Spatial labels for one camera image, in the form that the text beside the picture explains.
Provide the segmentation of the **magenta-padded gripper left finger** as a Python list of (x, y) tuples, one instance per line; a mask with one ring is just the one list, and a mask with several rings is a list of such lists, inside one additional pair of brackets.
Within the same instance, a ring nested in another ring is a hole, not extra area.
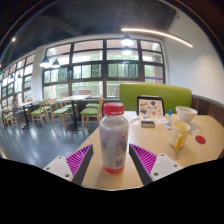
[(76, 150), (69, 156), (56, 157), (44, 167), (44, 170), (81, 185), (93, 154), (93, 145), (90, 144)]

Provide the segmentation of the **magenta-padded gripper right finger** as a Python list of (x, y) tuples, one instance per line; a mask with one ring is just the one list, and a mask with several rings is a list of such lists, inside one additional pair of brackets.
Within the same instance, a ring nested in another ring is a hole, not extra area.
[(134, 144), (129, 145), (129, 155), (144, 185), (150, 184), (182, 169), (181, 165), (172, 160), (165, 153), (156, 155)]

